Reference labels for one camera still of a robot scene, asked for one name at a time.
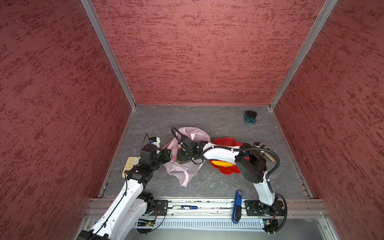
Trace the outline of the blue black handheld device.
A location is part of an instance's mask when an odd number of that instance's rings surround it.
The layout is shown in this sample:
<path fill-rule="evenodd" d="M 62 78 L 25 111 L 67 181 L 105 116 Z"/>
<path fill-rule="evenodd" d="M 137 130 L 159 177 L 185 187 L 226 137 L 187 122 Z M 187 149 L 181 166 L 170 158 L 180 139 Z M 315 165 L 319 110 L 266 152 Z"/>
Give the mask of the blue black handheld device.
<path fill-rule="evenodd" d="M 243 191 L 237 190 L 234 199 L 234 207 L 232 212 L 232 222 L 238 224 L 242 217 L 242 200 Z"/>

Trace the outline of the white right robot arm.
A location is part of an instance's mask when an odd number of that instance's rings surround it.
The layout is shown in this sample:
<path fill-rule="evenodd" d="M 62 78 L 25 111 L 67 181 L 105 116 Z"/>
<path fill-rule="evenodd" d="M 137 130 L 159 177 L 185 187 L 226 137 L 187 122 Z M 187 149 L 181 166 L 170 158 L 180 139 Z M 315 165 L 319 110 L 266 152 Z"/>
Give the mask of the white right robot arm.
<path fill-rule="evenodd" d="M 246 143 L 236 147 L 220 146 L 206 141 L 198 143 L 185 135 L 176 140 L 184 151 L 181 154 L 182 160 L 218 160 L 235 165 L 242 176 L 254 184 L 261 205 L 275 205 L 276 195 L 269 181 L 271 173 L 267 170 L 267 160 L 261 154 L 267 150 Z"/>

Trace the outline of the yellow fake banana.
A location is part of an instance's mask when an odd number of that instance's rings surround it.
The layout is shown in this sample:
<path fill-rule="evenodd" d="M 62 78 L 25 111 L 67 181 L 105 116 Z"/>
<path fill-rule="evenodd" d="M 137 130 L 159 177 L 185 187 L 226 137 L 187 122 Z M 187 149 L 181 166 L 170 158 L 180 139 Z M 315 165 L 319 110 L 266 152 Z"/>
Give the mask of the yellow fake banana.
<path fill-rule="evenodd" d="M 232 163 L 224 162 L 224 161 L 219 161 L 219 160 L 210 160 L 210 163 L 213 166 L 223 167 L 223 168 L 229 168 L 229 167 L 232 167 L 234 165 Z"/>

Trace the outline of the blue marker pen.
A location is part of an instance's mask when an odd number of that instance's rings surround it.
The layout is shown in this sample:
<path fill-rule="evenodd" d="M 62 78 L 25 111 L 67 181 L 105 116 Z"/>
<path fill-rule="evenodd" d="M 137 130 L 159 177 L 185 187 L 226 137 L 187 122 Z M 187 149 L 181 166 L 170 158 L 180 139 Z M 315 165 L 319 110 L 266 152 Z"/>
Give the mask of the blue marker pen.
<path fill-rule="evenodd" d="M 191 205 L 174 205 L 172 207 L 173 210 L 184 210 L 184 211 L 189 211 L 189 210 L 198 210 L 199 207 L 197 206 L 191 206 Z"/>

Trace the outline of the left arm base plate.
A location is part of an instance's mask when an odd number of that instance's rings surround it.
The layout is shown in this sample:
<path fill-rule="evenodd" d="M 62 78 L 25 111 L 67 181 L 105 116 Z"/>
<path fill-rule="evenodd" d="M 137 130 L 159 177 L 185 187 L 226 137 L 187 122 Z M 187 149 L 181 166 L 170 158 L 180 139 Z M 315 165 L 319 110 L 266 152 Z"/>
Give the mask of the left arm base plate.
<path fill-rule="evenodd" d="M 166 216 L 168 211 L 168 200 L 154 200 L 154 207 L 150 216 Z"/>

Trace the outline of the cream yellow calculator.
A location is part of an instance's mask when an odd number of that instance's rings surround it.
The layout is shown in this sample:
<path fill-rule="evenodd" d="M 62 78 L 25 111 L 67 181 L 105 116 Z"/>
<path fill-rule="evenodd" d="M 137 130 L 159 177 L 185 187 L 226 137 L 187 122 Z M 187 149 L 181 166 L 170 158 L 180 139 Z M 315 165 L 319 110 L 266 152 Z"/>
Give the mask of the cream yellow calculator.
<path fill-rule="evenodd" d="M 126 171 L 130 171 L 133 167 L 135 167 L 139 163 L 140 159 L 141 159 L 140 157 L 129 157 L 127 159 L 125 167 L 124 167 L 123 172 L 122 172 L 123 178 L 125 178 Z"/>

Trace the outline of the red flower-shaped bowl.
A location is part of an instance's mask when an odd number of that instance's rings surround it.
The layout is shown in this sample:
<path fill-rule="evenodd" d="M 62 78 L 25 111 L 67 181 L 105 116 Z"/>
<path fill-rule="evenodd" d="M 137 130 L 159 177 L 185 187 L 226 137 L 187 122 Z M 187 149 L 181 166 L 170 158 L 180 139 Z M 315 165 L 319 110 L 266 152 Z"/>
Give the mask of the red flower-shaped bowl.
<path fill-rule="evenodd" d="M 237 142 L 235 139 L 230 138 L 230 137 L 216 138 L 213 141 L 213 144 L 220 145 L 220 146 L 226 146 L 226 147 L 240 147 L 242 145 L 242 143 Z M 211 163 L 210 163 L 210 165 L 213 168 L 218 169 L 224 175 L 240 174 L 241 173 L 239 168 L 236 165 L 233 165 L 232 167 L 229 167 L 229 168 L 213 166 Z"/>

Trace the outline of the pink plastic bag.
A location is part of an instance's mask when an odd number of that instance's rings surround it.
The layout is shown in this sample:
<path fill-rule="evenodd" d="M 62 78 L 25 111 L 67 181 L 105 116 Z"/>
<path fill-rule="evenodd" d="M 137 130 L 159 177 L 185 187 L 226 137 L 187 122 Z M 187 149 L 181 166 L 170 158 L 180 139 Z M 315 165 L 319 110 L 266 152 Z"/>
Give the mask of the pink plastic bag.
<path fill-rule="evenodd" d="M 179 132 L 196 142 L 211 142 L 210 136 L 199 128 L 182 127 L 179 129 Z M 180 148 L 181 146 L 175 138 L 173 138 L 168 144 L 165 145 L 165 147 L 163 147 L 163 149 L 171 150 L 171 161 L 163 164 L 163 166 L 169 175 L 178 178 L 182 187 L 186 187 L 189 181 L 203 166 L 204 162 L 201 159 L 197 159 L 188 163 L 180 164 L 177 162 L 177 153 Z"/>

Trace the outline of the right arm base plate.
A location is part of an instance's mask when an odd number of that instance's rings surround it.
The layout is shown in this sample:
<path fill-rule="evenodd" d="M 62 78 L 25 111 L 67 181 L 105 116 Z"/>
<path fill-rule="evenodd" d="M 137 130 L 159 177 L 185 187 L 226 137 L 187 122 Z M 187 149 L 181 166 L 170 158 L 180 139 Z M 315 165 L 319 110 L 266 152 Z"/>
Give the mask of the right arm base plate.
<path fill-rule="evenodd" d="M 244 201 L 247 216 L 283 217 L 286 207 L 282 200 L 277 200 L 272 206 L 261 203 L 259 200 Z"/>

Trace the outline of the aluminium front rail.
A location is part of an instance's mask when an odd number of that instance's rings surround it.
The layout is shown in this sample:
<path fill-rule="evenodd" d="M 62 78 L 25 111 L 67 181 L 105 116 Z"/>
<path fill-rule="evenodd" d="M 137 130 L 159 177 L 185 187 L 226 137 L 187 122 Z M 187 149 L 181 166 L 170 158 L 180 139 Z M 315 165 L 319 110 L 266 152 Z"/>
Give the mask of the aluminium front rail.
<path fill-rule="evenodd" d="M 192 198 L 160 198 L 157 200 L 168 200 L 168 218 L 219 218 L 230 219 L 234 207 L 234 198 L 229 199 L 192 199 Z M 100 218 L 110 207 L 113 198 L 96 198 L 86 210 L 85 217 Z M 291 219 L 321 219 L 328 218 L 329 213 L 320 199 L 287 199 L 285 207 L 288 218 Z M 191 205 L 199 207 L 198 210 L 173 210 L 174 205 Z"/>

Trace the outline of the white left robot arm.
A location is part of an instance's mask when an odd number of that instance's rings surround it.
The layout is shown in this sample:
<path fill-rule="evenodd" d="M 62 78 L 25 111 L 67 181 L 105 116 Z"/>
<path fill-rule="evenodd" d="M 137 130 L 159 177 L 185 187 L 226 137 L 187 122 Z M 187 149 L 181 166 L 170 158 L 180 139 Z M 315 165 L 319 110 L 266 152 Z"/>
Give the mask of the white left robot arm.
<path fill-rule="evenodd" d="M 124 240 L 142 216 L 154 215 L 158 208 L 153 194 L 144 188 L 153 177 L 153 172 L 171 160 L 171 151 L 160 150 L 153 145 L 142 148 L 139 164 L 125 173 L 125 184 L 121 192 L 104 215 L 89 230 L 82 230 L 77 240 Z"/>

